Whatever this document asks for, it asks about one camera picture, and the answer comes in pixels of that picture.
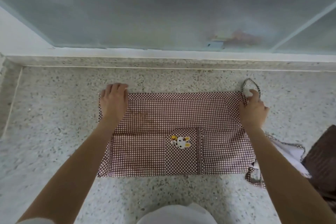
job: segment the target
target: right hand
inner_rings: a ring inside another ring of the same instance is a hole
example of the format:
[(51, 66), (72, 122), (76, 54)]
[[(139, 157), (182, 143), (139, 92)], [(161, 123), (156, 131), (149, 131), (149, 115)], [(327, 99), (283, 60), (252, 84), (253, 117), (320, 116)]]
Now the right hand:
[(239, 103), (240, 122), (245, 130), (261, 128), (266, 120), (269, 107), (264, 106), (264, 102), (260, 100), (259, 93), (256, 90), (250, 90), (253, 94), (248, 97), (248, 104)]
[(104, 120), (119, 122), (128, 107), (128, 85), (124, 83), (108, 84), (100, 93), (100, 107)]

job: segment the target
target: floor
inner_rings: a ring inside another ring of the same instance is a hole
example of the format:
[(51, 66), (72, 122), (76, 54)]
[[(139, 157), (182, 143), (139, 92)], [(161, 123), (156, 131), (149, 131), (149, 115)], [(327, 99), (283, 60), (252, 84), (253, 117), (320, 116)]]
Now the floor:
[[(271, 107), (265, 130), (309, 150), (336, 123), (336, 73), (24, 67), (0, 141), (0, 215), (14, 223), (97, 123), (98, 92), (125, 82), (130, 92), (239, 90), (251, 77)], [(244, 175), (97, 178), (76, 223), (136, 223), (168, 204), (196, 202), (218, 223), (279, 223), (265, 189)]]

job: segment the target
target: bunny patch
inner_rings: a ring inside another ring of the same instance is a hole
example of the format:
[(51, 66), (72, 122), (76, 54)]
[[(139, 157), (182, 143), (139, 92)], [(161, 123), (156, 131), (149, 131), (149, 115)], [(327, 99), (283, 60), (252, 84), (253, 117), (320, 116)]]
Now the bunny patch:
[(187, 143), (187, 141), (190, 140), (190, 137), (177, 137), (177, 136), (171, 136), (170, 137), (172, 140), (170, 143), (172, 145), (175, 145), (179, 149), (184, 149), (184, 148), (189, 148), (191, 146), (191, 143)]

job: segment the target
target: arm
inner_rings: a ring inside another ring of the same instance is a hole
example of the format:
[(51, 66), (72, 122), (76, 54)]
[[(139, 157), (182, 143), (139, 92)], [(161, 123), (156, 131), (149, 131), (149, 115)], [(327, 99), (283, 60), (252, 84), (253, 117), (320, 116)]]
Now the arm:
[(282, 223), (336, 223), (335, 215), (313, 186), (277, 151), (261, 129), (269, 111), (255, 90), (241, 123), (250, 137), (267, 191)]
[(61, 166), (18, 222), (31, 218), (73, 223), (97, 175), (106, 146), (125, 115), (126, 84), (107, 85), (100, 94), (103, 119), (84, 143)]

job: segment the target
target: forearm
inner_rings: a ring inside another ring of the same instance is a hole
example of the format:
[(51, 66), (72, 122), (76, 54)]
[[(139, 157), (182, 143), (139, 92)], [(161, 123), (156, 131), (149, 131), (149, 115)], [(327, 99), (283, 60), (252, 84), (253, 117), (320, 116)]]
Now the forearm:
[(247, 128), (267, 191), (282, 223), (335, 223), (308, 180), (272, 145), (262, 129)]
[(97, 175), (106, 146), (118, 123), (102, 119), (97, 128), (61, 166), (19, 219), (47, 218), (73, 223)]

